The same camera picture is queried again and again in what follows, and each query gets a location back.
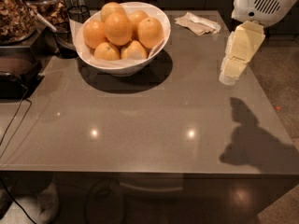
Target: kitchen counter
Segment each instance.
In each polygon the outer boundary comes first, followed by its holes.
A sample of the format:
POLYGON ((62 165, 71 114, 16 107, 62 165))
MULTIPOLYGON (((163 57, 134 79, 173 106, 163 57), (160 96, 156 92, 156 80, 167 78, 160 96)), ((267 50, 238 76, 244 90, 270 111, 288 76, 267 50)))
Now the kitchen counter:
MULTIPOLYGON (((131 77, 52 57, 0 147, 1 170, 299 176, 299 153, 249 67, 218 81, 229 31, 174 24, 168 44, 131 77)), ((18 102, 0 104, 0 131, 18 102)))

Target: cable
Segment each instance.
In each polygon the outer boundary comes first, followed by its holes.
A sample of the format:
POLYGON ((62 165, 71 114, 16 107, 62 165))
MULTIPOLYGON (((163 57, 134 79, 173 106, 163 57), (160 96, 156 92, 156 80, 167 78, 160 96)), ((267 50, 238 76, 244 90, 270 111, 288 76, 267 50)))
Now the cable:
POLYGON ((4 148, 2 154, 0 155, 0 159, 1 159, 2 156, 5 154, 5 152, 6 152, 7 148, 8 148, 8 146, 9 146, 9 144, 10 144, 12 138, 13 138, 13 136, 14 136, 15 133, 19 130, 19 128, 20 128, 20 126, 21 126, 23 120, 25 119, 25 117, 26 117, 26 115, 27 115, 27 113, 28 113, 28 111, 29 111, 29 109, 30 109, 30 107, 31 107, 31 105, 32 105, 32 102, 31 102, 30 100, 26 99, 26 101, 29 103, 29 107, 27 108, 25 114, 23 115, 23 117, 22 117, 22 119, 21 119, 21 121, 20 121, 18 127, 15 129, 14 133, 10 136, 9 140, 7 141, 7 145, 6 145, 6 147, 4 148))
POLYGON ((4 131, 3 135, 2 135, 2 138, 1 138, 1 140, 0 140, 0 146, 2 145, 2 142, 3 142, 3 140, 4 140, 4 138, 5 138, 6 134, 7 134, 7 131, 8 131, 8 129, 9 129, 9 127, 10 127, 12 121, 16 118, 16 116, 17 116, 17 114, 18 114, 18 112, 19 112, 19 110, 20 110, 21 103, 22 103, 23 99, 26 97, 26 95, 27 95, 27 93, 28 93, 28 88, 25 87, 24 85, 21 85, 21 86, 22 86, 23 88, 25 88, 26 92, 25 92, 24 95, 22 96, 22 98, 21 98, 21 100, 20 100, 20 103, 19 103, 19 106, 18 106, 18 108, 17 108, 15 114, 13 115, 11 121, 9 122, 7 128, 5 129, 5 131, 4 131))
MULTIPOLYGON (((25 87, 24 85, 21 85, 21 86, 22 86, 23 88, 25 88, 25 93, 24 93, 24 95, 22 96, 22 98, 21 98, 21 100, 20 100, 20 103, 19 103, 19 105, 18 105, 18 108, 17 108, 16 112, 14 113, 14 115, 13 115, 11 121, 9 122, 8 126, 6 127, 6 129, 5 129, 5 131, 4 131, 3 135, 2 135, 2 138, 1 138, 1 141, 0 141, 0 146, 2 145, 2 142, 3 142, 3 140, 4 140, 4 138, 5 138, 6 134, 7 134, 7 131, 8 131, 8 129, 9 129, 9 127, 10 127, 12 121, 15 119, 15 117, 17 116, 17 114, 18 114, 18 112, 19 112, 19 110, 20 110, 21 103, 22 103, 23 99, 26 97, 26 95, 27 95, 27 93, 28 93, 28 88, 25 87)), ((36 224, 36 222, 34 222, 34 221, 30 218, 30 216, 29 216, 28 213, 25 211, 25 209, 24 209, 24 208, 23 208, 23 207, 16 201, 16 199, 12 196, 12 194, 11 194, 10 191, 8 190, 8 188, 7 188, 6 184, 5 184, 5 182, 2 180, 1 177, 0 177, 0 182, 1 182, 2 186, 3 186, 3 188, 5 189, 5 191, 7 192, 8 196, 11 198, 11 200, 12 200, 16 205, 19 206, 19 208, 23 211, 23 213, 24 213, 24 214, 25 214, 25 215, 26 215, 26 216, 27 216, 27 217, 28 217, 34 224, 36 224)))
POLYGON ((10 191, 8 190, 6 184, 4 183, 4 181, 2 180, 2 178, 0 177, 0 182, 3 186, 3 188, 5 189, 5 191, 7 192, 8 196, 11 198, 11 200, 19 206, 19 208, 23 211, 23 213, 32 221, 32 223, 37 224, 36 222, 34 222, 30 216, 28 215, 28 213, 25 211, 25 209, 16 201, 16 199, 12 196, 12 194, 10 193, 10 191))

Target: floor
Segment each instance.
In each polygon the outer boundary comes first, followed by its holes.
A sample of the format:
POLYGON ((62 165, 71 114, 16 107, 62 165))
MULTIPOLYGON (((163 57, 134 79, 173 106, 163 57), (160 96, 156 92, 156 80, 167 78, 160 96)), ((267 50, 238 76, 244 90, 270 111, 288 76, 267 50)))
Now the floor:
MULTIPOLYGON (((267 39, 251 61, 250 68, 299 149, 299 39, 287 36, 267 39)), ((63 195, 60 200, 61 210, 53 224, 120 224, 122 220, 125 220, 122 224, 211 223, 211 219, 205 219, 205 217, 188 220, 188 218, 195 217, 198 211, 195 210, 194 203, 188 202, 179 206, 179 204, 167 201, 157 204, 150 199, 146 202, 137 198, 124 200, 113 181, 102 180, 97 175, 57 174, 55 182, 59 193, 63 195), (107 187, 115 190, 113 194, 109 193, 107 187), (113 209, 109 208, 109 203, 114 203, 113 209), (174 215, 169 215, 169 206, 173 208, 172 211, 175 210, 172 212, 174 215), (131 207, 134 207, 136 211, 128 211, 131 207)), ((24 206, 30 206, 28 202, 21 200, 24 206)), ((203 214, 209 211, 209 206, 205 206, 205 209, 201 211, 203 214)), ((0 221, 0 224, 2 223, 31 222, 24 217, 21 222, 20 220, 17 222, 13 220, 4 222, 3 220, 0 221)), ((242 224, 298 223, 299 186, 263 210, 249 223, 242 224)))
MULTIPOLYGON (((299 150, 299 36, 268 39, 250 68, 299 150)), ((261 212, 257 223, 299 223, 299 186, 261 212)))

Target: table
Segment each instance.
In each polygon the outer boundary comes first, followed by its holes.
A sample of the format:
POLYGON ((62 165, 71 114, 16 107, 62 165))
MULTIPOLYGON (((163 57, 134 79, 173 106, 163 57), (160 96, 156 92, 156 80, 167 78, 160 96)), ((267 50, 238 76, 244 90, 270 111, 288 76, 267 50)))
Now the table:
MULTIPOLYGON (((229 35, 221 16, 193 13, 221 32, 197 36, 174 24, 185 11, 166 11, 168 44, 131 77, 52 57, 0 147, 1 170, 173 178, 187 196, 221 200, 228 223, 297 185, 299 153, 249 67, 233 87, 218 81, 229 35)), ((17 106, 0 105, 1 133, 17 106)))

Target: white bowl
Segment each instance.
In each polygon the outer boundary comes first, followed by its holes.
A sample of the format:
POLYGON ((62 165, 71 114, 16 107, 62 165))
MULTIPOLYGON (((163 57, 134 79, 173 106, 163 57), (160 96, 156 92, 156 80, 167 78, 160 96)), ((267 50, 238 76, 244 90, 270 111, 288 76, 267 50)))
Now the white bowl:
MULTIPOLYGON (((164 48, 165 44, 167 43, 171 28, 170 28, 170 22, 168 17, 165 15, 163 11, 161 11, 159 8, 146 3, 139 3, 139 2, 129 2, 129 3, 121 3, 127 14, 130 14, 136 10, 142 9, 144 10, 150 17, 155 17, 158 19, 164 29, 164 41, 153 48, 150 53, 149 57, 146 60, 134 60, 134 59, 123 59, 123 60, 117 60, 117 61, 106 61, 102 59, 94 59, 93 57, 93 49, 90 49, 85 43, 84 43, 84 37, 83 37, 83 27, 84 24, 82 24, 75 34, 75 47, 77 49, 78 56, 87 64, 105 72, 109 73, 113 76, 119 76, 119 77, 127 77, 130 76, 142 68, 144 68, 147 64, 149 64, 154 57, 164 48)), ((87 21, 89 20, 101 20, 101 11, 95 13, 92 15, 87 21)))

